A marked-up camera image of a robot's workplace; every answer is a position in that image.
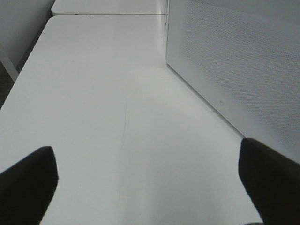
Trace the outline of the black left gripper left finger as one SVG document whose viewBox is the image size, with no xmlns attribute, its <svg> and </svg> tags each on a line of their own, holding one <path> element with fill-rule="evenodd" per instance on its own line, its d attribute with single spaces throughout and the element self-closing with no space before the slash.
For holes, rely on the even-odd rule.
<svg viewBox="0 0 300 225">
<path fill-rule="evenodd" d="M 0 223 L 38 225 L 54 196 L 59 176 L 50 146 L 32 152 L 0 174 Z"/>
</svg>

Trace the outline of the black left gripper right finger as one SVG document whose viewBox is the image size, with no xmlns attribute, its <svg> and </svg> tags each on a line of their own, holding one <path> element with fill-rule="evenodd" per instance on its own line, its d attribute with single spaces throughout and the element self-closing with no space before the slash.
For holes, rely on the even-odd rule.
<svg viewBox="0 0 300 225">
<path fill-rule="evenodd" d="M 244 138 L 238 175 L 263 224 L 300 223 L 298 163 L 253 138 Z"/>
</svg>

